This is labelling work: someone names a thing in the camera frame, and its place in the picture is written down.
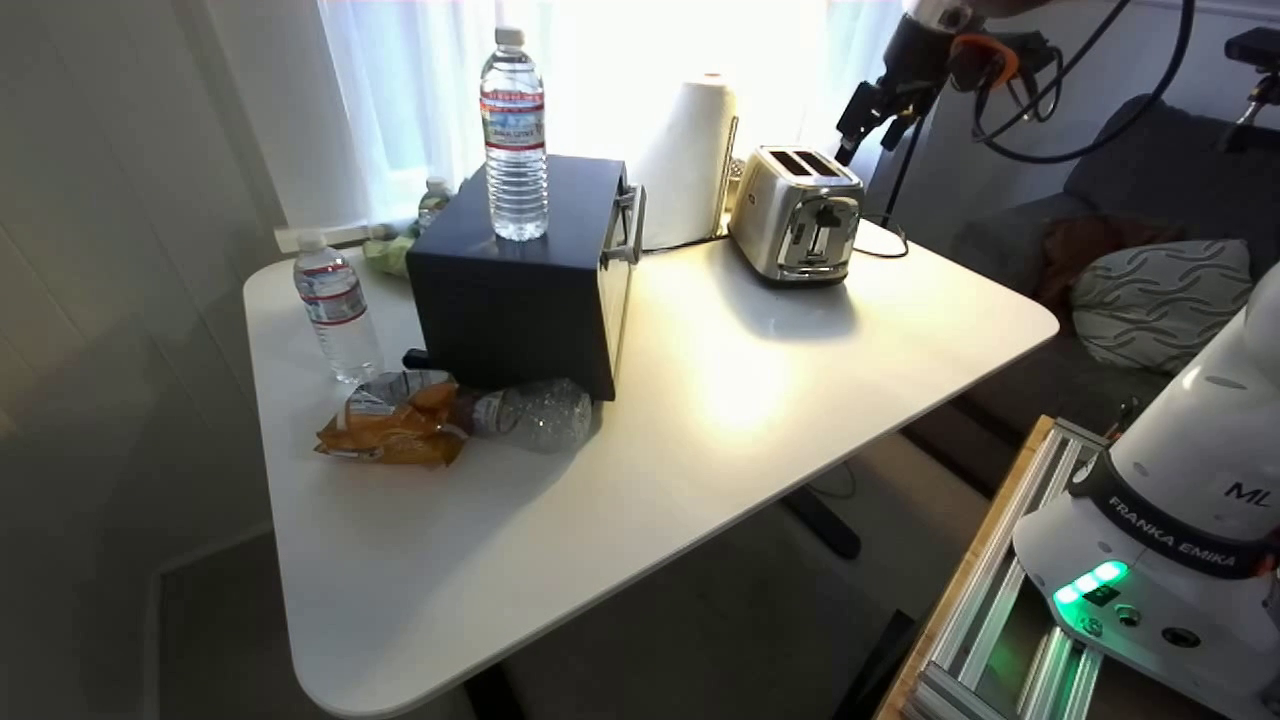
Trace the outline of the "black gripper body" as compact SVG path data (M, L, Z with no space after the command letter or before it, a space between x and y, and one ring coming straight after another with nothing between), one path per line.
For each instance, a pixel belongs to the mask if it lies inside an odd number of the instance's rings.
M886 70L852 94L852 119L860 126L926 119L947 81L978 88L1008 85L1016 70L1021 52L978 12L906 12L886 48Z

